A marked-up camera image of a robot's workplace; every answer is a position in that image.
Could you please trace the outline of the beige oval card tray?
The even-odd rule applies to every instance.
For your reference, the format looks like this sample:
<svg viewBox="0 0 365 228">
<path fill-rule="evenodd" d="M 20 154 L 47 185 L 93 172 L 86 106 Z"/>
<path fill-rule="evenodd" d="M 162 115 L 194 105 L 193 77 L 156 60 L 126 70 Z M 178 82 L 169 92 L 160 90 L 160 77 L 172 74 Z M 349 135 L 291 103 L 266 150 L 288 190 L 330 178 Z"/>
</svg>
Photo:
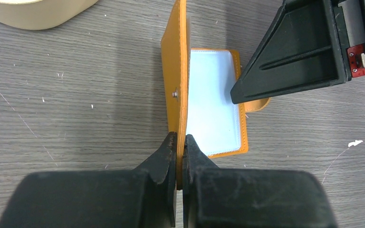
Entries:
<svg viewBox="0 0 365 228">
<path fill-rule="evenodd" d="M 26 29 L 50 29 L 65 23 L 97 0 L 0 0 L 0 23 Z"/>
</svg>

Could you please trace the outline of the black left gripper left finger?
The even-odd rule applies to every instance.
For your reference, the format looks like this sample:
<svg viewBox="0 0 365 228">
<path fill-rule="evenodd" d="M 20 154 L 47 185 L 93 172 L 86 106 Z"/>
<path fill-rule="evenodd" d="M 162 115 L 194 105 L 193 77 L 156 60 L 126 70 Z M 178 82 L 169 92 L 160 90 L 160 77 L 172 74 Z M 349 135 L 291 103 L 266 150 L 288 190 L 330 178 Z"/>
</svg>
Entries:
<svg viewBox="0 0 365 228">
<path fill-rule="evenodd" d="M 8 201 L 0 228 L 172 228 L 176 141 L 168 133 L 132 170 L 31 173 Z"/>
</svg>

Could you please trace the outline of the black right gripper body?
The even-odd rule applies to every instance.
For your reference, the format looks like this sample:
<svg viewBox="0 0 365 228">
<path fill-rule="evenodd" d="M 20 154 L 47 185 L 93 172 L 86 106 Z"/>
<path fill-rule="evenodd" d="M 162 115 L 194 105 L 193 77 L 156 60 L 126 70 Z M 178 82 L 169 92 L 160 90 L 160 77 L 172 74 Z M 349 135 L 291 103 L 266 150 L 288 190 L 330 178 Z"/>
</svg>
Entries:
<svg viewBox="0 0 365 228">
<path fill-rule="evenodd" d="M 346 78 L 365 76 L 365 0 L 332 0 Z"/>
</svg>

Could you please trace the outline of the orange leather card holder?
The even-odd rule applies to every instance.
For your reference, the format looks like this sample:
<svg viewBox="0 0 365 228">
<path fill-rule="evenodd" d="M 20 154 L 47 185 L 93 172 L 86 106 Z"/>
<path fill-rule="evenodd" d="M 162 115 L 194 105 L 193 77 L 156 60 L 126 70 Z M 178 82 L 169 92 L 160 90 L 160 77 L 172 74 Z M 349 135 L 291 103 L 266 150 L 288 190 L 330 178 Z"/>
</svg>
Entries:
<svg viewBox="0 0 365 228">
<path fill-rule="evenodd" d="M 203 154 L 211 158 L 246 153 L 246 113 L 262 110 L 270 99 L 233 104 L 230 91 L 241 73 L 239 53 L 191 48 L 184 0 L 174 2 L 161 40 L 161 59 L 168 129 L 177 133 L 176 183 L 180 190 L 186 135 L 192 135 Z"/>
</svg>

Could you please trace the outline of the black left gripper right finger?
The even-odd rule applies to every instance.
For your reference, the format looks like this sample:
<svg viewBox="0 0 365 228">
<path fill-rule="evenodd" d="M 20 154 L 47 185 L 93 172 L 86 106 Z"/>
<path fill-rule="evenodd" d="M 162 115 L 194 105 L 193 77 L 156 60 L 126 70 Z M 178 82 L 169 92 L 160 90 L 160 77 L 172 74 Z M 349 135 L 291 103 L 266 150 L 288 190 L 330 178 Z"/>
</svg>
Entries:
<svg viewBox="0 0 365 228">
<path fill-rule="evenodd" d="M 187 135 L 182 159 L 186 228 L 335 228 L 328 197 L 311 173 L 218 167 Z"/>
</svg>

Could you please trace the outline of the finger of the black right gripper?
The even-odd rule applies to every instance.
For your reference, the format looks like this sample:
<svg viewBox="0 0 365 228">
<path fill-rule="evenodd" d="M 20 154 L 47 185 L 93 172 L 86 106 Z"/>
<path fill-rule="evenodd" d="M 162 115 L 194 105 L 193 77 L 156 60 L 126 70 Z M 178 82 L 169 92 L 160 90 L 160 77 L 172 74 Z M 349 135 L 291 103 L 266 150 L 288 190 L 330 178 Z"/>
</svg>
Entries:
<svg viewBox="0 0 365 228">
<path fill-rule="evenodd" d="M 345 18 L 337 0 L 285 0 L 231 89 L 235 104 L 344 84 Z"/>
</svg>

